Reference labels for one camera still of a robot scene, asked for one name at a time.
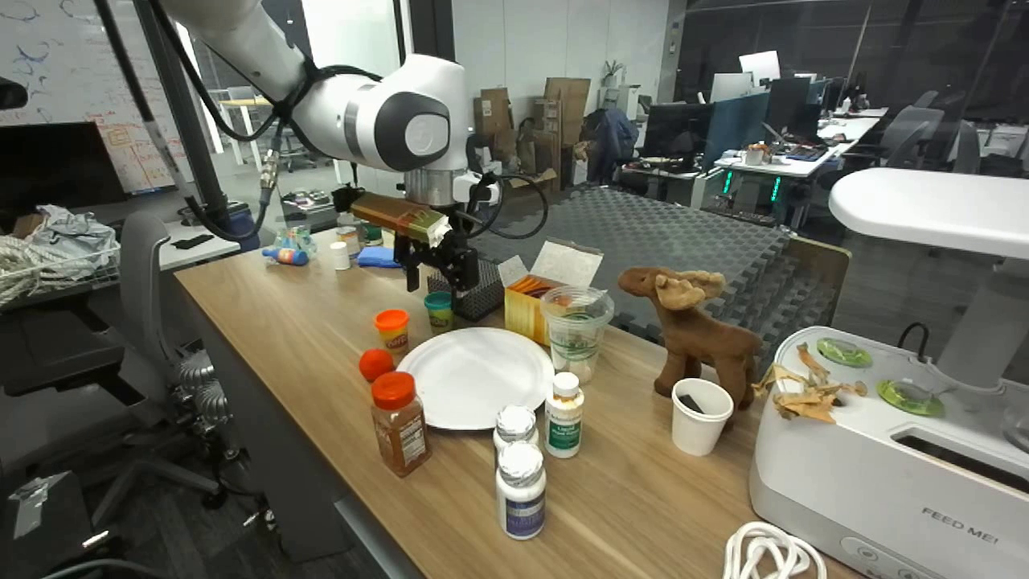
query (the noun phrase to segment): orange cap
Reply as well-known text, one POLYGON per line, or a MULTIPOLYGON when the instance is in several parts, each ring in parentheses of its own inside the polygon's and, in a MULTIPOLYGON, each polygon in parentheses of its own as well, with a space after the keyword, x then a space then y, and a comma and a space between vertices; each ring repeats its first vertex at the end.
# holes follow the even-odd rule
POLYGON ((406 313, 406 307, 383 307, 383 313, 376 315, 376 327, 379 327, 379 330, 409 327, 409 313, 406 313))
POLYGON ((376 375, 395 371, 392 354, 388 354, 385 346, 370 346, 370 350, 362 350, 360 359, 358 359, 358 366, 360 366, 360 375, 362 375, 366 383, 376 383, 376 375))
POLYGON ((406 407, 414 401, 414 375, 410 373, 383 373, 373 383, 373 401, 385 410, 406 407))

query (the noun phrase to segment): white plate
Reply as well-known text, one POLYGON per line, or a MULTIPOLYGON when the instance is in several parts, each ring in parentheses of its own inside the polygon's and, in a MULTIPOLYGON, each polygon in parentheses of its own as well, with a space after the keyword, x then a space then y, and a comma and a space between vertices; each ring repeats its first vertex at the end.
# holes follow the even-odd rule
POLYGON ((503 327, 437 333, 400 371, 414 373, 425 421, 443 430, 490 430, 506 405, 538 407, 554 375, 544 346, 503 327))

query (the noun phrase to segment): wooden animal figure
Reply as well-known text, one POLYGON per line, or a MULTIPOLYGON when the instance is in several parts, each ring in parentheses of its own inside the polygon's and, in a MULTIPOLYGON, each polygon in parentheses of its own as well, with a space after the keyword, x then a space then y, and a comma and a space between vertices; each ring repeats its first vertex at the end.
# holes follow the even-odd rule
POLYGON ((716 383, 732 394, 737 410, 748 405, 751 359, 761 340, 737 324, 712 318, 700 304, 728 288, 723 272, 634 268, 616 287, 654 300, 664 338, 664 371, 654 378, 670 394, 682 375, 697 375, 700 364, 716 371, 716 383))

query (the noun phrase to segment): paper cup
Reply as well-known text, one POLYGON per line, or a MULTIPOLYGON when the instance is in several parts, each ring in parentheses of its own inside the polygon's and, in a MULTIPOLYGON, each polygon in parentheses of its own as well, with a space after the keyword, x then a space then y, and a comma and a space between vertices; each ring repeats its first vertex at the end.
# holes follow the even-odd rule
POLYGON ((682 452, 708 457, 732 414, 732 394, 712 378, 677 378, 673 387, 673 445, 682 452))

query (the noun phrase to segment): container lid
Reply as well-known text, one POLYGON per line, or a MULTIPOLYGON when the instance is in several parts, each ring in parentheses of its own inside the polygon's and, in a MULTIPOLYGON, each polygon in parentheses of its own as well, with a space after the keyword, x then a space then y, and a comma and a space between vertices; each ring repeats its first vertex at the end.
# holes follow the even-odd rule
POLYGON ((577 373, 554 373, 554 394, 577 400, 577 393, 578 393, 578 375, 577 373))
POLYGON ((538 429, 538 414, 524 405, 506 405, 494 419, 494 430, 503 442, 521 442, 538 429))
POLYGON ((410 373, 383 373, 373 383, 373 401, 385 410, 406 407, 414 401, 414 375, 410 373))
POLYGON ((379 315, 376 315, 376 327, 379 330, 400 330, 400 327, 406 327, 409 324, 409 313, 406 307, 383 307, 379 315))
POLYGON ((544 451, 538 445, 507 445, 499 457, 507 487, 535 487, 544 475, 544 451))
POLYGON ((360 366, 360 375, 362 375, 366 383, 376 383, 376 375, 395 371, 392 354, 388 354, 385 346, 370 346, 370 350, 362 350, 360 359, 358 359, 358 366, 360 366))

